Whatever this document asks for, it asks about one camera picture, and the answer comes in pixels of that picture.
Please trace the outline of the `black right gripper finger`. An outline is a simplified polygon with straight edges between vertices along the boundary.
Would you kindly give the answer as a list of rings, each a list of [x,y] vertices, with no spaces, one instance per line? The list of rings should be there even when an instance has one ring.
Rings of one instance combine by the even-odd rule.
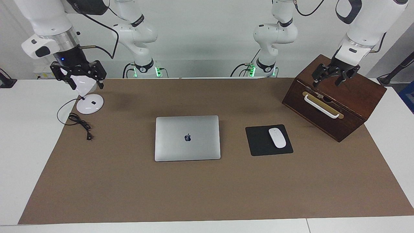
[[[59,63],[51,63],[50,69],[54,77],[56,78],[56,80],[64,81],[71,87],[72,90],[76,90],[77,85],[74,82],[74,80],[71,78],[71,72],[67,72],[66,74],[64,74]]]
[[[107,72],[100,61],[95,60],[94,62],[90,62],[88,64],[87,77],[94,79],[99,89],[104,88],[103,80],[105,80],[106,76]]]

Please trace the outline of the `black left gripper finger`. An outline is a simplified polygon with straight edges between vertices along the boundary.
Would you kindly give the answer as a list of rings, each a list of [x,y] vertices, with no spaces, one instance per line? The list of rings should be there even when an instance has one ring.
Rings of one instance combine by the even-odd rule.
[[[312,73],[313,87],[317,88],[321,81],[329,78],[330,76],[330,66],[324,65],[323,63],[319,64]]]
[[[350,70],[339,69],[338,78],[335,81],[335,85],[340,86],[340,84],[346,81],[347,79],[352,79],[358,73],[359,69],[360,69],[360,66],[355,66],[354,68]]]

